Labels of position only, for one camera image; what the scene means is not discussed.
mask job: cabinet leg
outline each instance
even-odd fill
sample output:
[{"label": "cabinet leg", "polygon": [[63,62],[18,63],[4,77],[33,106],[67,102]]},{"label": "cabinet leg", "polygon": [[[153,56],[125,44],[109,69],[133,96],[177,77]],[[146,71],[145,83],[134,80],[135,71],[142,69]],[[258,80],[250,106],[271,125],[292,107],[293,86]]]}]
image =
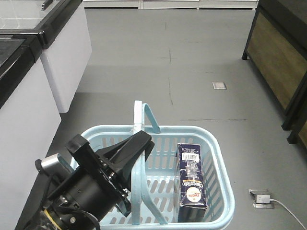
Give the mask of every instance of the cabinet leg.
[{"label": "cabinet leg", "polygon": [[242,55],[242,60],[247,60],[248,59],[248,54],[244,51]]},{"label": "cabinet leg", "polygon": [[290,134],[290,136],[287,138],[287,141],[288,141],[288,143],[289,144],[297,144],[297,137],[296,137],[296,135],[292,132],[291,134]]},{"label": "cabinet leg", "polygon": [[291,121],[289,119],[285,119],[284,123],[282,124],[283,130],[291,130]]}]

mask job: electrical socket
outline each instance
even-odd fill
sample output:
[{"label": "electrical socket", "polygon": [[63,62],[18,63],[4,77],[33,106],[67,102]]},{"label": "electrical socket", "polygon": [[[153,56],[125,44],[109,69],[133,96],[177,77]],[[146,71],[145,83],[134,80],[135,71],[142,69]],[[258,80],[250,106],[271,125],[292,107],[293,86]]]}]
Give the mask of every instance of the electrical socket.
[{"label": "electrical socket", "polygon": [[267,189],[249,189],[254,208],[274,208],[271,203],[271,194]]},{"label": "electrical socket", "polygon": [[255,201],[257,204],[269,204],[271,195],[270,194],[255,194]]}]

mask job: white shelf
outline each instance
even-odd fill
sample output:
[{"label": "white shelf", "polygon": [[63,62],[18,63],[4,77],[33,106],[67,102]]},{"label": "white shelf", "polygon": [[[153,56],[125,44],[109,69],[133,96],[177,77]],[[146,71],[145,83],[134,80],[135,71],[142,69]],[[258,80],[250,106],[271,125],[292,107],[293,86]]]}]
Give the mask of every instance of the white shelf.
[{"label": "white shelf", "polygon": [[256,9],[258,0],[83,0],[90,8],[247,8]]}]

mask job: concrete floor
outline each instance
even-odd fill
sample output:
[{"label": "concrete floor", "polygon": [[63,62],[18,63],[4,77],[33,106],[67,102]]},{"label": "concrete floor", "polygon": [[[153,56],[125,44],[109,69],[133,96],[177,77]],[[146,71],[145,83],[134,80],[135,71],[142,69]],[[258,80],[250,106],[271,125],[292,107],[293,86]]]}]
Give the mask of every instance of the concrete floor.
[{"label": "concrete floor", "polygon": [[249,188],[268,188],[307,225],[307,155],[287,143],[278,106],[241,60],[254,13],[86,10],[93,54],[49,152],[92,126],[132,124],[142,100],[159,124],[199,126],[219,141],[236,199],[228,230],[300,229],[278,205],[254,209]]}]

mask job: white cable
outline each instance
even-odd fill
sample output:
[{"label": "white cable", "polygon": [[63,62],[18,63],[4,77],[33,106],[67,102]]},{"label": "white cable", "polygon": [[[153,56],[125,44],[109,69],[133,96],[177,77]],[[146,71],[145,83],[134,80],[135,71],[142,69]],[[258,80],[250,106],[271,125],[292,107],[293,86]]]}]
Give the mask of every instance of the white cable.
[{"label": "white cable", "polygon": [[303,229],[307,230],[306,227],[302,224],[302,222],[282,202],[275,200],[275,199],[270,199],[270,201],[276,202],[280,204],[281,206],[283,206],[297,220],[297,222],[303,227]]}]

